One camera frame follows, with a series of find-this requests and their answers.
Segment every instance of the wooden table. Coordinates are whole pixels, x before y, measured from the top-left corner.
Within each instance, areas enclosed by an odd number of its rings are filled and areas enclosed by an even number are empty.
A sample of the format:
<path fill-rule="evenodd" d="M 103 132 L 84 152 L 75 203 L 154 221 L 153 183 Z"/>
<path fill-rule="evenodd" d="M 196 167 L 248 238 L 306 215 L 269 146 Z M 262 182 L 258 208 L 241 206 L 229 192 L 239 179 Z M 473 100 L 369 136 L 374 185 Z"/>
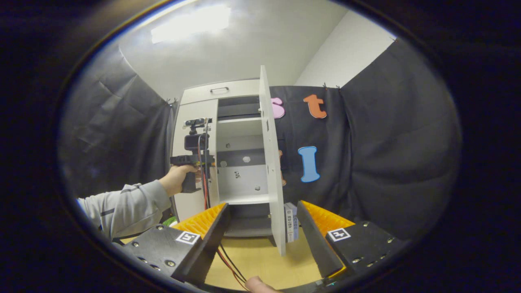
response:
<path fill-rule="evenodd" d="M 275 289 L 295 287 L 321 279 L 302 228 L 298 240 L 286 243 L 284 257 L 280 256 L 277 248 L 266 237 L 223 238 L 222 245 L 246 279 L 259 276 Z M 243 290 L 217 254 L 206 275 L 206 283 Z"/>

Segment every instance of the white wall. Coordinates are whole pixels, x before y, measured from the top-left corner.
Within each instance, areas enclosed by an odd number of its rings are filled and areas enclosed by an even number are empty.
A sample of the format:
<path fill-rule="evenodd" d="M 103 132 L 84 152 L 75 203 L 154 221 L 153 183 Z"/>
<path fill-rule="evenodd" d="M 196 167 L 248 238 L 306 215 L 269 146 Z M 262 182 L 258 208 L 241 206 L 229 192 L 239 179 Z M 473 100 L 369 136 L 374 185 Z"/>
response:
<path fill-rule="evenodd" d="M 342 87 L 395 39 L 371 20 L 348 11 L 297 79 L 296 86 Z"/>

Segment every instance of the white cabinet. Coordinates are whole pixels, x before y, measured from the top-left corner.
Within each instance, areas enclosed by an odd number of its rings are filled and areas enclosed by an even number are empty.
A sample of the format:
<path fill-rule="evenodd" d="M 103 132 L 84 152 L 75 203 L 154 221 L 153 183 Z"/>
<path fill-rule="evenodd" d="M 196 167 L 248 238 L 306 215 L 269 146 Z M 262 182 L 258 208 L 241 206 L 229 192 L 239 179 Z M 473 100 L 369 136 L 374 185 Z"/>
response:
<path fill-rule="evenodd" d="M 260 71 L 259 79 L 186 89 L 180 101 L 172 155 L 191 154 L 184 149 L 184 137 L 189 132 L 182 129 L 185 121 L 212 118 L 208 150 L 215 157 L 215 167 L 210 168 L 210 204 L 227 202 L 235 211 L 225 236 L 273 235 L 284 255 L 277 134 L 264 66 Z M 175 202 L 181 221 L 204 210 L 202 190 L 177 194 Z"/>

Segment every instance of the open cabinet door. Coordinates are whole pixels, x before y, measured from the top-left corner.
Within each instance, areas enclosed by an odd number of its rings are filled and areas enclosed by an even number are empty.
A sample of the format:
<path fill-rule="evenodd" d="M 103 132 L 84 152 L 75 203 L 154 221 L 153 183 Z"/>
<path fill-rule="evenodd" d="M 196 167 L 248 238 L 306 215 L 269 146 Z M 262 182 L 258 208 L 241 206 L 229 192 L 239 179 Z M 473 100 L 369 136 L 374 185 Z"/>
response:
<path fill-rule="evenodd" d="M 271 232 L 281 256 L 286 254 L 284 198 L 282 196 L 282 176 L 280 172 L 279 147 L 275 118 L 271 107 L 268 77 L 264 65 L 260 67 L 259 103 L 264 140 L 264 156 L 268 178 L 269 210 L 271 214 Z"/>

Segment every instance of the ceiling light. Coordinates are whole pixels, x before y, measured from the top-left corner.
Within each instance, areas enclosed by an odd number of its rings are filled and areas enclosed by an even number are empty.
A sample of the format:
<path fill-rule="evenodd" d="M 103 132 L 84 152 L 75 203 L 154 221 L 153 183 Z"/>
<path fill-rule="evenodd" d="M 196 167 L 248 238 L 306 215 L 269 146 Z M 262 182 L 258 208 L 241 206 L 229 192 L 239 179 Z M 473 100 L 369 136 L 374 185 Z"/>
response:
<path fill-rule="evenodd" d="M 153 30 L 152 43 L 165 40 L 182 39 L 190 34 L 222 30 L 228 27 L 230 8 L 212 6 L 201 8 L 193 13 L 181 15 Z"/>

